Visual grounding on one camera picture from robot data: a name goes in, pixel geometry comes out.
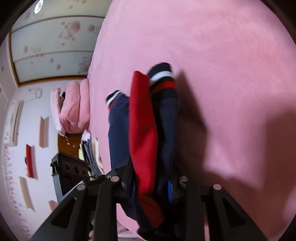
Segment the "navy red varsity jacket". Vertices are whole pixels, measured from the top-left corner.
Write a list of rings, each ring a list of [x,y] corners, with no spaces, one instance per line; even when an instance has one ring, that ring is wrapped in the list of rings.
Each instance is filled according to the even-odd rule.
[[[160,240],[171,200],[179,109],[170,64],[159,63],[147,74],[135,71],[130,94],[116,90],[106,98],[106,105],[111,168],[130,161],[134,171],[122,209],[137,222],[142,238]]]

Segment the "stack of folded clothes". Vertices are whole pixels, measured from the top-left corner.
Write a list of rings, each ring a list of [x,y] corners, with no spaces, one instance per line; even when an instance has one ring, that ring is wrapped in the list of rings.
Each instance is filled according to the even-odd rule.
[[[88,132],[88,130],[84,130],[82,133],[78,156],[80,160],[85,161],[88,164],[90,168],[88,174],[92,178],[98,178],[105,174],[99,152],[98,138],[91,138],[91,133]]]

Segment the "dark wooden headboard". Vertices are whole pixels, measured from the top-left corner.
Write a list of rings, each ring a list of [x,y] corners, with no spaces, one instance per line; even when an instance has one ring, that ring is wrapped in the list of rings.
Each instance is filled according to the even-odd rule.
[[[82,133],[66,134],[64,137],[58,135],[58,151],[71,157],[79,158],[79,149]]]

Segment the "folded pink quilt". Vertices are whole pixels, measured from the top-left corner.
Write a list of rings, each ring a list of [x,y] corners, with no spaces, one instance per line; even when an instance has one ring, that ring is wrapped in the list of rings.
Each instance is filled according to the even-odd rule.
[[[90,123],[90,90],[88,78],[80,83],[69,82],[60,112],[60,121],[66,133],[82,133]]]

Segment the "pink white pillow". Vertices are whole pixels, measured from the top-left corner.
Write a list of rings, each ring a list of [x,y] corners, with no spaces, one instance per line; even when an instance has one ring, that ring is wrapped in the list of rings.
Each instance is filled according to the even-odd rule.
[[[50,103],[51,103],[51,113],[53,118],[54,126],[58,132],[58,134],[62,137],[65,136],[66,132],[60,120],[60,112],[61,112],[61,99],[60,99],[61,87],[58,86],[56,89],[51,91],[50,95]]]

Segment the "floral sliding wardrobe doors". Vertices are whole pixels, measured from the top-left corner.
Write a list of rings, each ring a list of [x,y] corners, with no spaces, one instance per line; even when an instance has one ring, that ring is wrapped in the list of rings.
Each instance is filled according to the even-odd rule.
[[[33,1],[9,33],[18,86],[87,75],[111,1]]]

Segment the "pink plush bed blanket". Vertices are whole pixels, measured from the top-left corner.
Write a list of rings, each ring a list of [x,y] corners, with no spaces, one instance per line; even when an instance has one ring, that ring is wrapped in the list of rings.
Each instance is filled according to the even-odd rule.
[[[185,174],[221,184],[269,240],[295,216],[295,44],[261,1],[113,1],[89,69],[90,132],[110,170],[108,109],[135,70],[170,63]]]

